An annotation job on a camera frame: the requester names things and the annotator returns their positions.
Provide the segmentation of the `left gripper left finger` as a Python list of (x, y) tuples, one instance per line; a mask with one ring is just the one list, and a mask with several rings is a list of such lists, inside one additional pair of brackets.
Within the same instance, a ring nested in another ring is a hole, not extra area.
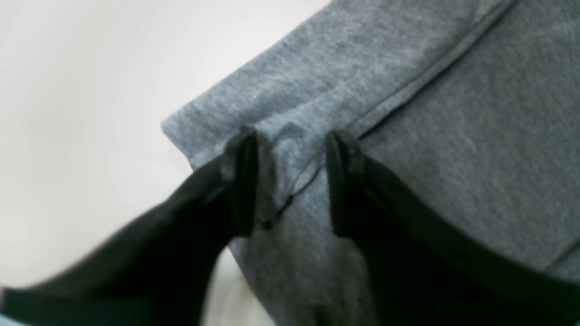
[(242, 129), (164, 202), (63, 273), (4, 288), (27, 326), (197, 326), (220, 252), (254, 225), (258, 136)]

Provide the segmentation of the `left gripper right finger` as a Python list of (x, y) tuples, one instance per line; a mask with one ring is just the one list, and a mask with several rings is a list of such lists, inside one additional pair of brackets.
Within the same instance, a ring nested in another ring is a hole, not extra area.
[(382, 326), (578, 324), (578, 285), (477, 243), (350, 134), (327, 135), (326, 170), (333, 232), (363, 254)]

